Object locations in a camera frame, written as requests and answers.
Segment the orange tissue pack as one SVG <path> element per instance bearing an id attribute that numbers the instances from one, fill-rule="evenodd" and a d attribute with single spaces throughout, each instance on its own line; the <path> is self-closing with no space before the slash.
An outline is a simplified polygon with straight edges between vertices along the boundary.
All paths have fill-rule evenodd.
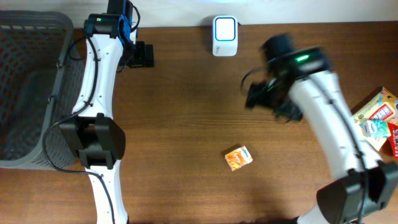
<path id="1" fill-rule="evenodd" d="M 252 155 L 246 146 L 232 150 L 224 156 L 224 159 L 232 172 L 253 162 Z"/>

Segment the yellow snack bag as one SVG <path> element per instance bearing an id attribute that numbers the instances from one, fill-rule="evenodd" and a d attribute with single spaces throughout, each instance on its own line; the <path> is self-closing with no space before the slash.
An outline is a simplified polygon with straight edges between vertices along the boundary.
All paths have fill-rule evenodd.
<path id="1" fill-rule="evenodd" d="M 380 92 L 372 97 L 362 108 L 357 110 L 352 119 L 359 127 L 367 120 L 381 120 L 391 122 L 397 118 L 397 97 L 389 90 L 382 87 Z M 389 140 L 387 138 L 368 138 L 364 136 L 365 140 L 376 150 L 380 151 L 384 143 Z"/>

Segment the teal tissue pack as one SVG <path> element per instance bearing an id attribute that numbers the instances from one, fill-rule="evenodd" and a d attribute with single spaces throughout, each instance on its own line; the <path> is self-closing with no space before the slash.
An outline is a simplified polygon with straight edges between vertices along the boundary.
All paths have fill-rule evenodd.
<path id="1" fill-rule="evenodd" d="M 360 125 L 364 136 L 368 138 L 387 138 L 391 132 L 386 121 L 367 120 Z"/>

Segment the red Hacks candy bag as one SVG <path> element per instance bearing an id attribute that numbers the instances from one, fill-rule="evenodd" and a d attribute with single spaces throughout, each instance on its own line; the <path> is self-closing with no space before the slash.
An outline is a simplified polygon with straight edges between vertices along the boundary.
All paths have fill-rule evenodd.
<path id="1" fill-rule="evenodd" d="M 392 154 L 397 159 L 397 118 L 394 118 L 391 122 L 388 122 L 388 128 L 390 131 L 389 142 L 392 148 Z"/>

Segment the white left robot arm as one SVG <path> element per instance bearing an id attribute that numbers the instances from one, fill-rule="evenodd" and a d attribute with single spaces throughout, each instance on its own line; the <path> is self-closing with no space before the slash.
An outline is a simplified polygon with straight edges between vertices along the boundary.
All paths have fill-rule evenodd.
<path id="1" fill-rule="evenodd" d="M 97 223 L 129 223 L 120 169 L 126 135 L 113 119 L 116 74 L 124 68 L 151 68 L 154 47 L 137 40 L 141 16 L 128 0 L 109 1 L 107 11 L 84 22 L 86 64 L 78 99 L 58 127 L 93 189 Z"/>

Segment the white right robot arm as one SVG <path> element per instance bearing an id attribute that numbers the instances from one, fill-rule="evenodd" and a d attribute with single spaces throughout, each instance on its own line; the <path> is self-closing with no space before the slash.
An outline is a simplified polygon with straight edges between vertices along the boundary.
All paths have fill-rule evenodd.
<path id="1" fill-rule="evenodd" d="M 296 50 L 288 34 L 261 47 L 269 81 L 253 83 L 246 107 L 262 106 L 288 121 L 306 118 L 327 159 L 333 182 L 293 223 L 361 223 L 387 207 L 397 188 L 397 164 L 384 162 L 351 117 L 338 75 L 323 49 Z"/>

